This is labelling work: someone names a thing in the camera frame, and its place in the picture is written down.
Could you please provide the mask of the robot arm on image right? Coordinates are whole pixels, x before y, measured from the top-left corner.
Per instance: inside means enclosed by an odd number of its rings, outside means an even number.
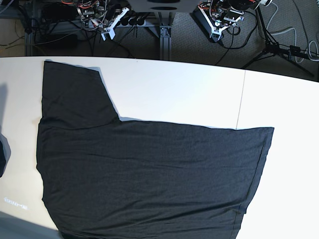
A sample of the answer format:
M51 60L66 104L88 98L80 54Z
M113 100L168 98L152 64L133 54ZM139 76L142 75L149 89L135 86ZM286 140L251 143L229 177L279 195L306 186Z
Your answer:
M272 0L207 0L199 3L199 10L204 13L213 25L235 26L244 19L244 12L255 10L259 5L269 6Z

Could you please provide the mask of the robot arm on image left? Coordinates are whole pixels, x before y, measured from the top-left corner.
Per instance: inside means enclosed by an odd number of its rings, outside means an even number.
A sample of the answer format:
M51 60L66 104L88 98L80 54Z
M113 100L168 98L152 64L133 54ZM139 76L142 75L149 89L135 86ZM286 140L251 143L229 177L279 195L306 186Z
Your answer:
M115 14L117 0L76 0L75 6L85 31L101 30Z

